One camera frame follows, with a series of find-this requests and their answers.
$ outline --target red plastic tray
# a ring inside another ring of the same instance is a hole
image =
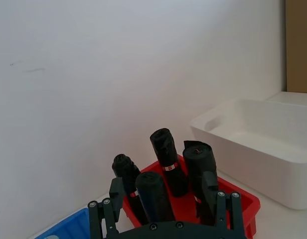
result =
[[[181,156],[179,156],[179,160],[183,170],[185,171],[185,173],[187,173],[185,163]],[[162,175],[162,169],[158,161],[148,166],[144,170],[142,170],[142,172],[148,172],[148,171],[157,172]],[[245,234],[247,238],[252,239],[257,231],[255,224],[255,215],[260,209],[259,199],[254,195],[242,190],[241,188],[229,183],[228,181],[222,178],[218,177],[218,183],[219,183],[219,189],[225,191],[226,193],[239,192],[241,194],[242,211],[243,211],[242,214],[243,214]],[[189,193],[180,198],[175,198],[171,196],[169,192],[169,198],[171,201],[173,213],[177,221],[199,223],[198,218],[196,218],[194,196],[191,191],[189,191]],[[130,208],[130,205],[126,197],[124,198],[123,209],[126,212],[127,217],[134,224],[134,226],[136,228],[140,227],[141,224],[138,222],[136,216],[134,215],[132,209]]]

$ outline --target white wall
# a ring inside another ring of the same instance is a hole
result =
[[[282,89],[280,0],[0,0],[0,239],[104,194],[118,153]]]

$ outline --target bolt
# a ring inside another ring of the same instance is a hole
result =
[[[153,224],[150,224],[149,229],[152,230],[152,231],[157,230],[157,224],[154,224],[154,223],[153,223]]]
[[[91,202],[91,203],[89,204],[89,207],[91,207],[91,208],[93,208],[94,206],[96,206],[96,203],[95,203],[95,202]]]
[[[177,222],[175,224],[175,227],[178,228],[178,229],[181,229],[181,228],[183,228],[183,223],[182,222]]]
[[[240,194],[238,193],[232,193],[232,196],[235,197],[235,198],[238,198],[240,196]]]
[[[223,197],[223,196],[225,196],[225,193],[222,192],[222,191],[220,191],[220,192],[218,192],[218,195],[219,195],[220,197]]]

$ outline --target brown cardboard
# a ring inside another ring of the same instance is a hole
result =
[[[286,0],[287,90],[307,93],[307,0]]]

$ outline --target white plastic tray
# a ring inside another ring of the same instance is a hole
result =
[[[307,106],[224,103],[194,119],[219,170],[293,209],[307,209]]]

